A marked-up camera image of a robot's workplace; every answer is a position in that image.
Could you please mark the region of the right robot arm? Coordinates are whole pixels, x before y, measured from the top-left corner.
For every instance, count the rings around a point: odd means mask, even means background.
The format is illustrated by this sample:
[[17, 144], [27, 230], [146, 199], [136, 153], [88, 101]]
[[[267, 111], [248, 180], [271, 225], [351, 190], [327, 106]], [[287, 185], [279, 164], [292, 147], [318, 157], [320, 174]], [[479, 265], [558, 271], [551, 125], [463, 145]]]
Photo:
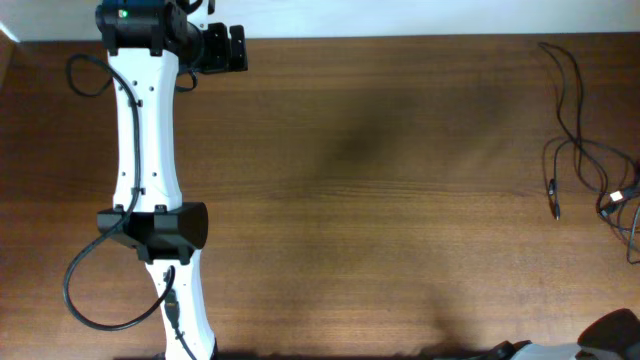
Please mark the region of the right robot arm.
[[540, 345], [508, 341], [476, 356], [480, 360], [639, 360], [639, 317], [630, 309], [608, 313], [574, 343]]

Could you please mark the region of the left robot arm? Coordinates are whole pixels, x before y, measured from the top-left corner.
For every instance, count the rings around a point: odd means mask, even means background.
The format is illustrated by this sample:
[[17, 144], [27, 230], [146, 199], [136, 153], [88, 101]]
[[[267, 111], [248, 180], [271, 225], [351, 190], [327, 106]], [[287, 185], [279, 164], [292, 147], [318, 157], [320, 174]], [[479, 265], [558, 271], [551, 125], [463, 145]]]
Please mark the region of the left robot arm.
[[211, 0], [103, 1], [96, 23], [114, 72], [118, 180], [102, 232], [133, 249], [160, 300], [165, 359], [213, 359], [200, 260], [208, 235], [202, 202], [183, 199], [174, 154], [174, 97], [181, 75], [248, 68], [244, 29], [213, 23]]

